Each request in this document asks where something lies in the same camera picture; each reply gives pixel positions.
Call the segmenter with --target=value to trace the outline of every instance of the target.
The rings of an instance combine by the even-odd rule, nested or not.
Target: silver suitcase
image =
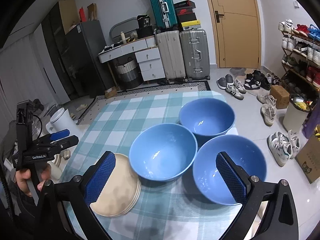
[[[156,35],[167,80],[186,77],[179,33],[179,31],[171,31]]]
[[[183,31],[180,33],[180,41],[188,80],[210,79],[209,49],[205,30]]]

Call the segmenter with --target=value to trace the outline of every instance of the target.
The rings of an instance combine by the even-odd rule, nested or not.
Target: door frame
[[[218,41],[218,30],[217,30],[217,22],[215,18],[215,13],[213,10],[213,3],[212,0],[207,0],[209,5],[209,11],[211,16],[211,23],[213,28],[213,38],[214,38],[214,47],[216,52],[216,63],[218,65],[218,68],[220,68],[220,56],[219,56],[219,41]],[[257,0],[254,0],[255,6],[256,6],[256,12],[257,12],[257,18],[258,18],[258,32],[259,32],[259,60],[258,60],[258,69],[261,68],[261,22],[260,22],[260,13],[258,8],[258,2]]]

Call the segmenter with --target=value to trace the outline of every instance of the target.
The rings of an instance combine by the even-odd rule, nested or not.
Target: blue gripper pad
[[[85,186],[84,201],[88,206],[97,201],[115,166],[116,156],[110,152]]]
[[[247,200],[246,186],[221,153],[216,157],[216,166],[235,201],[244,205]]]

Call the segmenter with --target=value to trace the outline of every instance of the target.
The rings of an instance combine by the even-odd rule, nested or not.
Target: bowl
[[[265,180],[266,160],[252,141],[239,135],[221,135],[206,142],[198,151],[193,163],[193,178],[200,192],[212,202],[236,205],[227,185],[216,168],[216,157],[225,151],[236,165],[249,176]]]
[[[235,122],[227,103],[215,98],[200,98],[186,103],[179,113],[180,123],[192,131],[198,144],[226,134]]]
[[[175,123],[152,126],[133,141],[129,161],[145,179],[169,181],[183,174],[193,163],[198,150],[195,136]]]

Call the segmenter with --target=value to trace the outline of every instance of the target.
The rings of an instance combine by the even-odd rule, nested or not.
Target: tablecloth
[[[225,101],[215,91],[199,91],[107,103],[79,141],[60,181],[82,175],[107,150],[128,156],[142,131],[159,123],[177,123],[181,107],[202,97]],[[237,134],[235,126],[228,133]],[[175,181],[141,179],[141,183],[139,200],[128,214],[112,219],[96,215],[113,240],[219,239],[241,208],[207,200],[195,185],[192,168]],[[76,232],[85,238],[71,206],[66,208]]]

